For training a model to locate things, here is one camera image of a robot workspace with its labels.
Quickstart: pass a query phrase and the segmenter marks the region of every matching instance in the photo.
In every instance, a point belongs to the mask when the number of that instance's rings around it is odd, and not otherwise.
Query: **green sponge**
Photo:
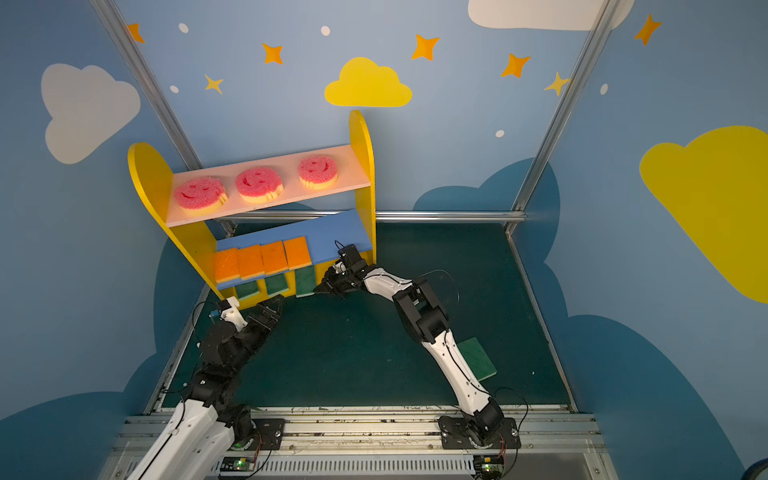
[[[296,297],[315,294],[317,281],[315,279],[315,266],[309,265],[296,270]]]
[[[235,286],[235,293],[237,294],[238,300],[245,300],[246,298],[256,296],[259,294],[259,292],[260,291],[259,291],[259,285],[257,283],[257,280]]]
[[[286,280],[285,273],[268,276],[264,281],[266,282],[266,295],[269,298],[288,291],[288,281]]]
[[[464,340],[457,347],[478,381],[482,382],[488,377],[496,375],[496,367],[493,366],[493,362],[489,359],[488,354],[485,353],[476,336]]]

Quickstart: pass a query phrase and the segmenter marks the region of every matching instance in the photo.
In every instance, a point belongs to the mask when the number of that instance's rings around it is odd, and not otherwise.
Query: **pink sponge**
[[[178,187],[174,199],[187,215],[207,215],[224,205],[227,192],[218,178],[201,177]]]
[[[333,185],[338,178],[336,162],[326,155],[313,155],[299,164],[299,179],[304,187],[322,190]]]
[[[265,204],[275,200],[283,192],[280,175],[271,168],[251,168],[235,179],[240,196],[251,204]]]

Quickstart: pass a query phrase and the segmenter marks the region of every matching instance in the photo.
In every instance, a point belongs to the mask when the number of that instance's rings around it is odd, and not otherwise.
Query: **yellow shelf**
[[[366,120],[357,110],[349,114],[349,143],[349,145],[341,147],[194,170],[175,175],[163,157],[151,145],[140,143],[131,145],[128,150],[128,168],[136,192],[147,211],[190,261],[203,280],[219,298],[223,299],[234,295],[234,288],[225,290],[217,288],[214,279],[214,252],[217,249],[217,242],[203,220],[354,190],[356,210],[372,244],[372,249],[366,252],[365,257],[369,262],[376,262],[376,182],[374,178],[376,170],[373,163],[373,146]],[[334,186],[327,190],[306,189],[301,186],[298,180],[296,171],[298,163],[309,154],[320,153],[328,154],[336,160],[339,167],[339,179]],[[272,167],[283,178],[285,191],[274,202],[256,206],[243,205],[244,202],[240,199],[234,186],[234,178],[241,171],[253,166]],[[195,218],[176,216],[174,211],[178,210],[178,206],[171,197],[174,188],[191,178],[206,176],[221,178],[229,197],[227,203],[211,216]],[[231,180],[230,186],[225,183],[225,179],[227,182]],[[316,269],[323,270],[319,274],[320,277],[327,267],[326,264],[316,265]],[[292,275],[286,275],[286,277],[288,277],[289,287],[292,287],[286,295],[293,295],[296,293],[295,280],[292,282]],[[248,299],[245,303],[241,303],[241,306],[247,308],[257,301],[259,300]]]

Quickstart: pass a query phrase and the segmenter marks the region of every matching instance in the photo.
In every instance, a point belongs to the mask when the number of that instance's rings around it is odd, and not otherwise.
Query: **star decoration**
[[[264,59],[264,63],[270,63],[271,61],[279,64],[283,64],[283,61],[280,59],[280,50],[283,50],[283,47],[270,47],[266,43],[263,43],[264,50],[266,51],[266,58]]]
[[[135,41],[139,43],[144,43],[144,39],[139,35],[139,24],[134,23],[133,25],[128,25],[128,31],[131,33],[131,37],[134,38]]]
[[[507,65],[507,68],[502,72],[502,77],[506,77],[507,75],[514,75],[515,77],[520,78],[520,75],[523,74],[523,65],[525,65],[525,62],[530,59],[531,57],[517,58],[513,54],[509,54],[509,64]]]
[[[424,38],[421,35],[416,36],[416,51],[413,52],[411,60],[424,57],[432,61],[432,49],[440,38]]]
[[[206,75],[206,76],[205,76],[205,78],[207,78],[207,79],[208,79],[208,86],[207,86],[207,87],[205,87],[205,89],[206,89],[206,90],[214,89],[215,91],[217,91],[217,92],[219,92],[219,93],[221,94],[221,89],[219,89],[219,84],[220,84],[220,83],[221,83],[223,80],[216,80],[216,81],[213,81],[213,80],[211,80],[211,79],[210,79],[210,77],[209,77],[208,75]]]
[[[635,35],[635,38],[640,38],[643,40],[643,45],[648,45],[648,40],[650,40],[650,36],[654,34],[657,28],[661,26],[661,22],[654,22],[652,17],[648,15],[648,20],[645,21],[645,25],[643,25],[643,29],[640,30],[637,35]]]
[[[566,78],[562,79],[560,78],[560,72],[557,72],[554,74],[554,83],[548,87],[545,88],[545,90],[554,90],[558,93],[558,97],[560,96],[560,90],[563,88],[563,85],[567,84],[571,79]]]

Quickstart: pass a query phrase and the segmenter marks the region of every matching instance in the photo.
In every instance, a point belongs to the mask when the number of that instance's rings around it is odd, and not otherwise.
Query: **yellow cloud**
[[[768,303],[768,134],[723,127],[687,147],[658,144],[640,174],[726,280]]]
[[[346,62],[339,80],[326,87],[326,100],[340,107],[401,107],[411,101],[411,89],[400,83],[397,72],[379,67],[368,58]]]

